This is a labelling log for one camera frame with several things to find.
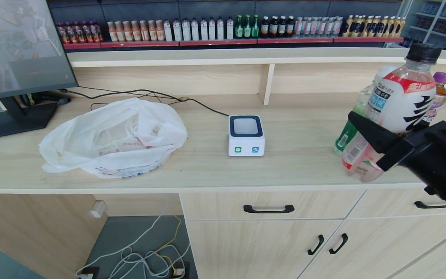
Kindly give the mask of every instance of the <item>black bottle cap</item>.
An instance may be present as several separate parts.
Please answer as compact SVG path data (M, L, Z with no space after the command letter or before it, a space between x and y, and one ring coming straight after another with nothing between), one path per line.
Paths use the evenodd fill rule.
M413 44L405 58L414 62L436 64L440 53L441 48L429 44Z

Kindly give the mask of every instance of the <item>black cable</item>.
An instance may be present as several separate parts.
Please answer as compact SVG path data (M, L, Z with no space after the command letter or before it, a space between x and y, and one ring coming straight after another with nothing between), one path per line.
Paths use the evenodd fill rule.
M226 114L226 113L222 113L222 112L220 112L220 111L217 111L217 110L215 110L215 109L210 108L209 106L206 106L205 104L199 102L198 100L195 100L195 99L192 99L192 98L184 98L184 99L180 99L180 98L177 98L177 97L173 97L172 95L169 95L169 94L165 94L165 93L161 93L161 92L156 92L156 91L152 91L152 90L143 90L143 89L140 89L140 90L130 90L130 91L113 91L113 90L105 90L105 89L102 89L102 88L94 88L94 87L86 87L86 86L79 86L79 87L81 87L81 88L87 88L87 89L90 89L90 90L102 90L102 91L107 91L107 92L110 92L110 93L101 94L101 95L98 95L98 96L95 96L95 97L90 97L90 96L87 96L87 95L85 95L85 94L78 93L78 92L74 92L74 91L71 91L71 90L63 89L63 90L60 90L60 91L63 92L63 93L77 94L77 95L80 95L80 96L82 96L82 97L85 97L85 98L87 98L87 99L91 99L91 100L92 100L92 99L101 98L101 97L105 97L105 96L110 96L110 95L117 95L117 94L131 94L131 95L137 95L137 96L139 96L138 98L142 98L142 97L149 96L149 94L152 93L152 94L154 94L154 97L156 97L156 98L158 99L158 101L159 101L160 103L162 103L161 100L160 100L160 98L176 100L176 102L172 102L172 103L170 103L170 104L168 104L168 105L173 105L173 104L176 104L176 103L183 103L183 102L186 102L186 101L193 101L193 102L196 102L196 103L200 104L201 106L205 107L206 109L208 109L208 110L210 110L210 111L212 111L212 112L221 114L221 115L223 115L223 116L229 116L229 115ZM149 93L148 93L148 94L138 94L138 93L134 93L134 92L139 92L139 91L145 91L145 92L149 92ZM94 105L94 104L105 104L105 103L92 103L92 104L91 104L91 110L92 110L92 105Z

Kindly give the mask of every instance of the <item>black cabinet handle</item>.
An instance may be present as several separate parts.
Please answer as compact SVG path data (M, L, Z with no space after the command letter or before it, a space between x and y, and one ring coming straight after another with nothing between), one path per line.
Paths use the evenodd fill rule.
M294 210L295 210L295 208L293 208L293 205L285 205L284 210L276 210L276 211L254 210L252 208L252 205L244 205L244 211L247 213L290 213Z
M425 205L422 201L415 201L414 205L416 205L417 208L422 208L422 209L446 208L446 205Z
M319 243L317 244L316 248L314 249L314 251L312 251L311 249L309 249L307 251L307 253L312 256L314 255L315 252L317 252L317 250L321 247L322 243L324 242L324 237L322 234L318 235L317 238L319 239Z
M345 245L345 243L347 243L348 240L348 236L346 233L342 233L342 244L340 244L340 246L338 246L338 248L336 250L333 249L329 249L329 253L334 255L336 254L338 251L340 251L340 249L342 249L342 247Z

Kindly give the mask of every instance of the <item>computer monitor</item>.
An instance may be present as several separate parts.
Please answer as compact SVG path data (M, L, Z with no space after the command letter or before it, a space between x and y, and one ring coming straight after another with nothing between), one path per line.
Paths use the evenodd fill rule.
M78 86L46 0L0 0L0 136L43 129L56 103L22 108L16 96Z

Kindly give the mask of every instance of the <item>white plastic bag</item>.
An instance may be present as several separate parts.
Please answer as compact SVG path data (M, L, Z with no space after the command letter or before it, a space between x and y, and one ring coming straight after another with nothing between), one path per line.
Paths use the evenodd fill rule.
M187 138L170 106L137 98L117 101L69 120L39 144L42 168L81 168L100 178L137 176L163 164Z

